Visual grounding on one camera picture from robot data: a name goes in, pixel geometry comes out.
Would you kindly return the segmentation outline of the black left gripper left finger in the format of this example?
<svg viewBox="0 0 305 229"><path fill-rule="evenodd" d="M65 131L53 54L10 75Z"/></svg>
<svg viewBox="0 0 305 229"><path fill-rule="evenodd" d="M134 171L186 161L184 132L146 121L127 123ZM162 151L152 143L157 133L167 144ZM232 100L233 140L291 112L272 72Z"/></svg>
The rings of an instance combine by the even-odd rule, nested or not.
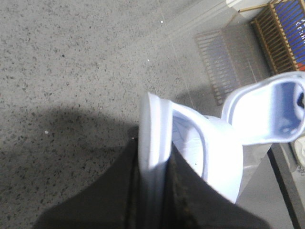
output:
<svg viewBox="0 0 305 229"><path fill-rule="evenodd" d="M45 212L35 229L137 229L140 193L138 139L77 195Z"/></svg>

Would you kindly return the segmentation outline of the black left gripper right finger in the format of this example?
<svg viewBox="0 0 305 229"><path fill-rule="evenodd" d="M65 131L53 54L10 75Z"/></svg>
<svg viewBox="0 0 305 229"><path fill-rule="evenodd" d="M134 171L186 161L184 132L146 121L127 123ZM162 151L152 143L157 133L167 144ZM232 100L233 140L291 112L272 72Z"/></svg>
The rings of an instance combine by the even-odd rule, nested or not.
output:
<svg viewBox="0 0 305 229"><path fill-rule="evenodd" d="M162 228L268 229L270 225L217 193L172 146L165 176Z"/></svg>

